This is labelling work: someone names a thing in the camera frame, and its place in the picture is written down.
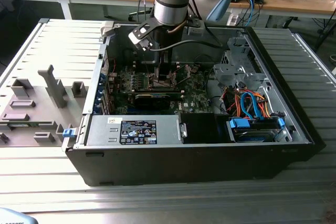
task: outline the white cable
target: white cable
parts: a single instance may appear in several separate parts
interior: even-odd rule
[[[329,56],[330,61],[336,62],[336,55]]]

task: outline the red wire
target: red wire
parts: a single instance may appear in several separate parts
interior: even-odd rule
[[[229,111],[235,104],[233,103],[226,111]]]
[[[113,71],[112,71],[112,74],[111,75],[113,75],[113,73],[114,73],[114,71],[115,71],[115,69],[116,69],[116,61],[115,61],[116,59],[114,59],[114,67],[113,67]]]

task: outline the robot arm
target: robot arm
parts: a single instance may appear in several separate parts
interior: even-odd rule
[[[138,49],[144,51],[150,50],[156,52],[156,77],[165,78],[169,75],[172,59],[172,48],[186,43],[186,42],[201,42],[205,45],[220,48],[220,46],[213,45],[204,41],[196,40],[184,40],[182,39],[183,27],[201,27],[202,22],[198,20],[198,17],[188,14],[188,5],[190,0],[155,0],[154,5],[154,17],[151,17],[137,28],[135,28],[130,34],[129,38],[137,46]],[[209,9],[209,4],[205,3],[205,0],[199,0],[202,12],[204,9]],[[208,15],[207,19],[212,20],[209,17],[215,17],[214,21],[219,20],[228,8],[228,4],[231,0],[212,0],[215,3],[212,6],[212,11]]]

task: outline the motherboard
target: motherboard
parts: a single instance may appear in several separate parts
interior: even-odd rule
[[[166,80],[153,73],[124,67],[113,73],[110,90],[112,114],[207,113],[211,106],[205,92],[204,71],[199,65],[177,65]]]

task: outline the table leg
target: table leg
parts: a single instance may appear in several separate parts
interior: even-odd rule
[[[227,26],[236,26],[237,23],[239,22],[238,18],[239,18],[239,14],[241,13],[242,9],[231,9],[228,10],[227,12],[230,12],[230,16],[229,19],[227,20],[226,25]]]
[[[15,10],[13,6],[13,0],[1,0],[1,3],[8,9],[8,11],[13,12]]]
[[[64,19],[72,19],[70,7],[69,7],[70,1],[69,0],[58,0],[58,2],[61,4],[63,14],[64,14]]]
[[[332,24],[332,26],[327,30],[325,31],[323,34],[322,34],[322,37],[319,37],[317,42],[316,42],[316,45],[314,47],[314,51],[316,52],[320,46],[322,45],[322,43],[326,40],[326,38],[332,33],[332,31],[334,31],[336,27],[336,21]]]
[[[282,27],[283,27],[284,29],[287,29],[288,26],[289,26],[289,24],[292,22],[292,20],[293,20],[294,18],[295,18],[295,17],[289,17],[289,18],[285,21],[285,23],[282,25]]]

